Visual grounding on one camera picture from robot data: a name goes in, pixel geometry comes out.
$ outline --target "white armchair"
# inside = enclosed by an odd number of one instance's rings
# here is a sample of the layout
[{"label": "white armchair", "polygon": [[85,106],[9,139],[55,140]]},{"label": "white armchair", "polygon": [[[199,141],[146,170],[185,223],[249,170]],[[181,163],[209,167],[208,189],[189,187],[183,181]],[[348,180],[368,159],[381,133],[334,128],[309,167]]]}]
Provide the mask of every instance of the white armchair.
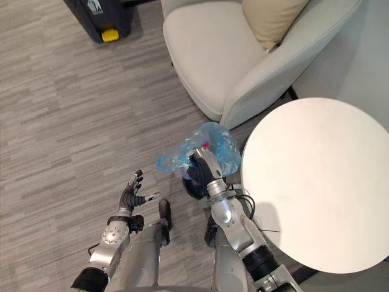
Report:
[{"label": "white armchair", "polygon": [[233,128],[276,101],[360,1],[310,0],[269,54],[254,37],[238,0],[162,0],[164,36],[195,104],[211,120]]}]

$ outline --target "black foot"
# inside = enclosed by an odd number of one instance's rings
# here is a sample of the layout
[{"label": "black foot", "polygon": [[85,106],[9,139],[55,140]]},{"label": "black foot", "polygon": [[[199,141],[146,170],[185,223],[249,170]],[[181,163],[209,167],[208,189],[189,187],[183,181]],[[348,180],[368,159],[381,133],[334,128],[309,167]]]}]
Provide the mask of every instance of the black foot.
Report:
[{"label": "black foot", "polygon": [[158,204],[159,209],[159,216],[161,219],[167,220],[167,226],[162,226],[162,235],[165,238],[164,245],[168,245],[170,242],[170,235],[169,231],[171,230],[172,224],[171,224],[171,209],[170,209],[170,203],[166,199],[162,199],[159,201]]}]

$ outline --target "yellow tag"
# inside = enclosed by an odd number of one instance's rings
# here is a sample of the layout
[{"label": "yellow tag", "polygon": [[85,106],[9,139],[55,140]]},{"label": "yellow tag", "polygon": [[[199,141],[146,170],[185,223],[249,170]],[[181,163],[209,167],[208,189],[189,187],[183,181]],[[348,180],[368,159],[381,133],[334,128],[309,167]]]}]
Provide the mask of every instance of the yellow tag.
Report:
[{"label": "yellow tag", "polygon": [[116,29],[106,29],[102,33],[103,42],[115,41],[119,39],[119,32]]}]

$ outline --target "white wall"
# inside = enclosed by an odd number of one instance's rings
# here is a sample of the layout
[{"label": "white wall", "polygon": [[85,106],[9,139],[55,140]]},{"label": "white wall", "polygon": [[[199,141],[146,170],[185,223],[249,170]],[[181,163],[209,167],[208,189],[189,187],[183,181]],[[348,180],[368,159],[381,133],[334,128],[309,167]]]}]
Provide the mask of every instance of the white wall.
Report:
[{"label": "white wall", "polygon": [[389,131],[389,0],[364,0],[293,87],[350,103]]}]

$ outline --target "armchair cushion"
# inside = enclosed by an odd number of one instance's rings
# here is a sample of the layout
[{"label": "armchair cushion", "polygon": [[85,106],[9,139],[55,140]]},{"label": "armchair cushion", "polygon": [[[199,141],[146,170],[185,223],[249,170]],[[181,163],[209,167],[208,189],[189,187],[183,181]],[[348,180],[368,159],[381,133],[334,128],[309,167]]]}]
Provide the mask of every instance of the armchair cushion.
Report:
[{"label": "armchair cushion", "polygon": [[255,37],[265,50],[279,44],[309,0],[243,0],[242,6]]},{"label": "armchair cushion", "polygon": [[267,56],[241,4],[210,1],[167,15],[164,35],[178,76],[197,106],[219,121],[229,91]]}]

